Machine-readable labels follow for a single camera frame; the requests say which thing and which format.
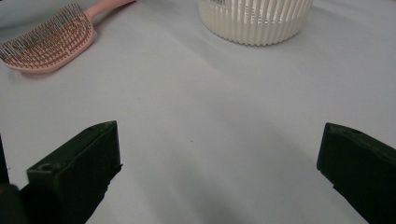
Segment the hairbrush handle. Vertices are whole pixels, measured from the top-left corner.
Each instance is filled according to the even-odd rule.
[[[134,1],[135,0],[100,0],[95,5],[85,10],[84,13],[88,20],[92,22],[95,16]]]

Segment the hairbrush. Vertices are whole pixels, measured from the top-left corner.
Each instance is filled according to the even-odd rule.
[[[23,73],[51,73],[75,59],[93,42],[93,19],[135,0],[99,0],[83,11],[77,4],[58,10],[25,35],[0,44],[5,66]]]

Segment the white table surface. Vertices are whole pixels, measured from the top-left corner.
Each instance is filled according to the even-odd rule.
[[[66,3],[0,2],[0,41]],[[366,223],[316,169],[326,122],[396,147],[396,3],[315,0],[270,47],[223,40],[195,0],[140,0],[97,20],[61,70],[0,65],[10,180],[97,123],[119,124],[122,171],[88,223]]]

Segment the white basket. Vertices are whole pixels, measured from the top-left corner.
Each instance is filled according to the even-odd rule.
[[[246,45],[271,45],[297,34],[313,0],[198,0],[204,25]]]

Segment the white plastic container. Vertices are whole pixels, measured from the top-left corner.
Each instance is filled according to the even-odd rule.
[[[297,34],[313,0],[198,0],[204,25],[246,45],[272,45]]]

